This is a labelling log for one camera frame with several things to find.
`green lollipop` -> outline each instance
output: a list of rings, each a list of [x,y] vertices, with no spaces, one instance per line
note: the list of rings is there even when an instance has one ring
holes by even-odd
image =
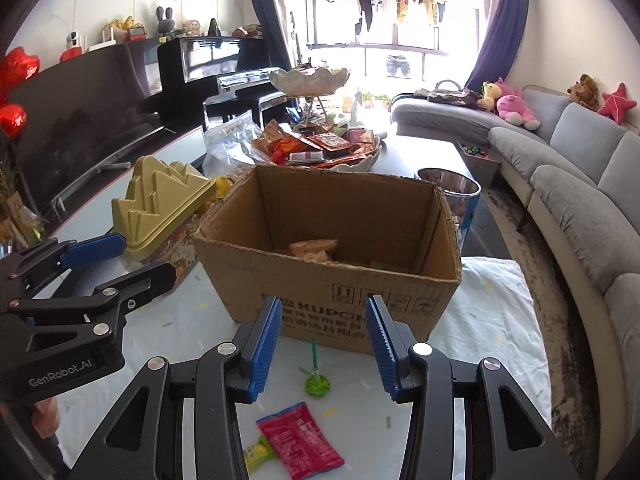
[[[331,383],[324,375],[320,375],[320,368],[318,367],[318,350],[316,349],[316,340],[311,340],[311,353],[314,359],[314,367],[309,375],[309,378],[305,381],[305,391],[314,397],[324,397],[331,389]]]

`cardboard box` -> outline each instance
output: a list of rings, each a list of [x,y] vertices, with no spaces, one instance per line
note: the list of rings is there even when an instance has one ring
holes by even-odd
[[[316,238],[337,239],[340,262],[274,252]],[[371,352],[369,295],[425,340],[462,274],[442,191],[396,176],[256,167],[203,216],[194,244],[233,319],[254,320],[274,294],[282,335],[355,352]]]

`metal bucket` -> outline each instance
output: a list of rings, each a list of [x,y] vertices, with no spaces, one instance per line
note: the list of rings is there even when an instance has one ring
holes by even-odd
[[[462,249],[480,199],[482,191],[480,184],[455,171],[439,168],[422,168],[415,173],[415,177],[418,180],[431,182],[444,191],[458,231],[458,246]]]

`red heart balloon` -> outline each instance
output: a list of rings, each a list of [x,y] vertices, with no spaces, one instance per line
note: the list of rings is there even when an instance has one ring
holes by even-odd
[[[0,67],[0,102],[12,89],[32,75],[36,75],[39,70],[40,58],[38,56],[27,56],[21,46],[17,46],[9,52]]]
[[[27,112],[20,105],[7,103],[0,106],[0,129],[9,137],[9,140],[18,138],[26,122]]]

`brown teddy bear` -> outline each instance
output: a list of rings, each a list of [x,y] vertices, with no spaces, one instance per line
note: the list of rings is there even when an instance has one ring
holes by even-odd
[[[569,99],[574,103],[596,112],[600,108],[598,102],[598,86],[596,80],[587,74],[582,74],[580,81],[567,89]]]

